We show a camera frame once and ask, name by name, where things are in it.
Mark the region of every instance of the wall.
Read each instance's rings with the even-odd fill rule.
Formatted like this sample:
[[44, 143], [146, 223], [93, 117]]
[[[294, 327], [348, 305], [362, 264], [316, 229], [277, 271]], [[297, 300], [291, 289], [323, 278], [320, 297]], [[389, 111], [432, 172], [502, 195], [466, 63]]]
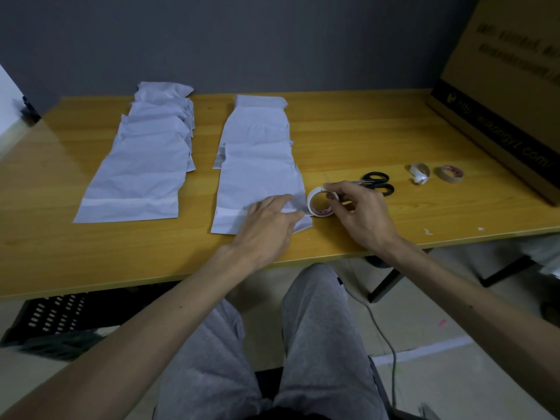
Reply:
[[24, 106], [20, 89], [0, 65], [0, 135], [20, 117]]
[[140, 80], [201, 93], [430, 87], [476, 1], [0, 0], [0, 63], [40, 113]]

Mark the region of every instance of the wood grain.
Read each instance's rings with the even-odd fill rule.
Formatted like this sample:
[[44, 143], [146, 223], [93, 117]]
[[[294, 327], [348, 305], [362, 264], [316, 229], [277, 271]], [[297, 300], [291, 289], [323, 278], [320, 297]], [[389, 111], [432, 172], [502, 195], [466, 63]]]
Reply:
[[[307, 191], [386, 172], [399, 232], [436, 247], [560, 231], [560, 211], [433, 113], [427, 91], [284, 93], [293, 157]], [[73, 224], [109, 153], [129, 97], [64, 98], [0, 162], [0, 298], [31, 298], [165, 281], [199, 268], [232, 236], [210, 234], [220, 171], [213, 170], [233, 95], [197, 95], [197, 170], [179, 191], [179, 218]], [[454, 164], [460, 184], [412, 184], [405, 168]], [[360, 256], [335, 217], [295, 234], [275, 265]]]

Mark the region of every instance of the tape roll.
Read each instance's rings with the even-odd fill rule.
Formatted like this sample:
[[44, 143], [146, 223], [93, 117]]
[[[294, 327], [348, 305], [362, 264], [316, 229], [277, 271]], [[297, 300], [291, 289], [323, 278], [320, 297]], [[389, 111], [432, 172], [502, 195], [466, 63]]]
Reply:
[[410, 165], [410, 173], [414, 175], [414, 183], [424, 184], [430, 178], [430, 168], [425, 163], [416, 162]]
[[436, 169], [436, 174], [442, 180], [451, 183], [457, 184], [463, 180], [465, 173], [453, 165], [443, 165]]
[[313, 197], [321, 193], [331, 193], [332, 196], [338, 200], [338, 194], [336, 194], [335, 192], [325, 190], [322, 187], [316, 187], [315, 189], [311, 190], [311, 193], [309, 193], [309, 195], [307, 196], [307, 208], [311, 213], [311, 215], [315, 217], [328, 217], [329, 215], [332, 215], [334, 213], [333, 209], [330, 206], [327, 207], [326, 209], [316, 209], [312, 206], [311, 201], [313, 200]]

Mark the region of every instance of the white line on floor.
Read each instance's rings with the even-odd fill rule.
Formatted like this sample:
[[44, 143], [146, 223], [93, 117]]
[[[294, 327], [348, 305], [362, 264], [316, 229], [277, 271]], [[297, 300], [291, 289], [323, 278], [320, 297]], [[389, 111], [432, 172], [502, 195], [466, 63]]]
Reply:
[[[433, 345], [422, 346], [420, 348], [411, 349], [409, 351], [397, 352], [396, 361], [402, 362], [414, 360], [415, 358], [424, 357], [426, 355], [435, 354], [452, 348], [458, 348], [459, 346], [465, 346], [473, 342], [474, 341], [468, 336], [444, 340], [443, 342], [434, 343]], [[380, 355], [378, 357], [372, 357], [370, 355], [370, 358], [374, 360], [374, 364], [376, 366], [385, 366], [387, 364], [393, 363], [392, 354]]]

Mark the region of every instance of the floor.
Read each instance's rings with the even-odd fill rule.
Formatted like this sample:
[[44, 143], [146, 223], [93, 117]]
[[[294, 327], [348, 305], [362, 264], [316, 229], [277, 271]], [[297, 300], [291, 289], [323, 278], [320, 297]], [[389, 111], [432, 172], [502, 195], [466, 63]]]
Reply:
[[[475, 280], [477, 274], [491, 275], [520, 254], [513, 240], [505, 240], [435, 249], [431, 256], [454, 272]], [[335, 261], [332, 266], [350, 289], [360, 289], [359, 281], [371, 290], [389, 271], [374, 268], [363, 259]], [[245, 352], [255, 370], [283, 364], [279, 304], [301, 268], [258, 272], [228, 295], [242, 313], [247, 334]], [[554, 295], [560, 297], [560, 281], [539, 274], [535, 267], [496, 284], [492, 291], [539, 315], [542, 301]], [[368, 310], [352, 298], [348, 303], [366, 350], [378, 363], [384, 387], [390, 392], [391, 363], [383, 357], [390, 353], [388, 346], [375, 329]], [[0, 333], [11, 325], [21, 305], [0, 303]], [[441, 420], [553, 419], [409, 280], [401, 280], [374, 304], [374, 312], [397, 352], [417, 349], [404, 354], [416, 357], [397, 364], [398, 408], [418, 414], [418, 408], [425, 403]], [[64, 366], [63, 362], [0, 348], [0, 412]], [[128, 420], [149, 420], [157, 394], [156, 383]]]

